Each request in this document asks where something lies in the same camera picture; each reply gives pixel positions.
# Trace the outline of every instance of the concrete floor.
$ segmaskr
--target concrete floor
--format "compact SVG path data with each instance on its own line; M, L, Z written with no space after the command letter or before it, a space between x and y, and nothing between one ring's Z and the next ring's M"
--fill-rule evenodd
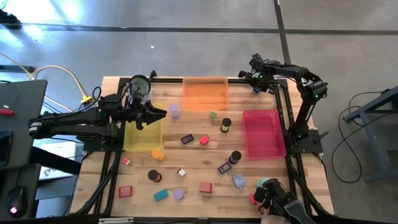
M286 29L398 30L395 0L280 0ZM272 0L9 0L5 11L22 22L104 27L184 27L277 29ZM222 32L92 32L50 31L27 26L0 29L0 51L24 65L61 65L73 71L87 93L105 75L237 76L248 70L251 55L282 61L279 34ZM398 180L365 184L340 182L330 157L341 141L337 122L348 100L364 91L397 85L398 36L288 34L292 63L306 66L329 82L328 98L313 113L318 129L329 131L322 140L328 183L337 215L363 220L398 220ZM0 58L1 64L11 64ZM0 79L25 80L24 74L0 73ZM74 81L60 70L46 70L48 96L78 108L80 94ZM362 105L374 95L360 96ZM357 127L342 124L348 134ZM364 173L376 170L364 132L350 138ZM346 146L336 153L335 167L345 179L355 179L358 165ZM56 215L40 209L38 216Z

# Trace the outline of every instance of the wooden table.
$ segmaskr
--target wooden table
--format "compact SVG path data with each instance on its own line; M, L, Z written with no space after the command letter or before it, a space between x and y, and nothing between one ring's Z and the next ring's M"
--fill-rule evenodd
M102 95L116 93L119 78L104 77ZM293 112L296 116L302 100L295 84L290 80L288 84ZM122 153L121 158L129 158L132 166L120 165L116 191L119 187L132 185L134 193L132 197L126 198L115 196L112 216L257 218L261 215L256 206L249 202L249 194L254 193L259 179L276 177L283 183L285 189L289 190L285 159L250 161L245 156L241 120L243 110L275 109L275 96L267 93L254 94L252 88L246 84L230 84L228 109L217 112L217 117L210 119L209 111L183 110L181 83L154 83L152 86L154 101L161 102L165 110L172 103L178 104L180 117L174 120L168 113L162 120L165 161L154 160L150 152L125 151ZM285 100L283 94L281 95L285 109ZM221 120L225 117L232 120L231 129L226 134L220 131ZM190 133L193 134L195 142L187 146L182 145L180 139ZM210 138L206 146L202 146L198 141L204 135ZM227 174L219 174L217 168L228 160L234 150L242 153L242 159L233 165ZM97 187L103 157L104 153L95 152L84 160L71 212L81 208ZM314 155L304 154L302 157L309 189L323 207L333 213L322 164ZM180 177L176 173L179 168L187 172L185 177ZM156 169L162 174L162 181L155 183L147 178L147 173L151 169ZM235 188L232 176L236 174L243 175L246 181L244 190ZM200 193L200 182L212 182L215 191L212 194ZM183 200L173 198L172 192L177 188L184 190ZM154 193L162 189L169 191L169 197L155 202ZM105 207L108 191L107 187L104 190L101 211Z

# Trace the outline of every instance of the yellow bin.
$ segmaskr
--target yellow bin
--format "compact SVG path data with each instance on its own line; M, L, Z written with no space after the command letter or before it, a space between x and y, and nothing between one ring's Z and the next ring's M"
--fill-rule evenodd
M153 105L156 108L162 108L161 103L153 103ZM123 148L130 152L145 152L154 149L162 149L162 120L160 119L150 125L146 125L146 123L142 125L144 129L138 130L135 122L126 122Z

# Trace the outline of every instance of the orange bin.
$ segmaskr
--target orange bin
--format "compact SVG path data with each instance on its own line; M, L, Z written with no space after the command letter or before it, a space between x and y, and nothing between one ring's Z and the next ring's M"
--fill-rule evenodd
M182 88L186 110L225 110L229 105L227 77L185 77Z

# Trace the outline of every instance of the pink bin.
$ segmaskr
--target pink bin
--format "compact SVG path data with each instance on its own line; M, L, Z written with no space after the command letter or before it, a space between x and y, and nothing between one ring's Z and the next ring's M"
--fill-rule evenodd
M243 111L242 121L248 159L286 156L277 110L246 110Z

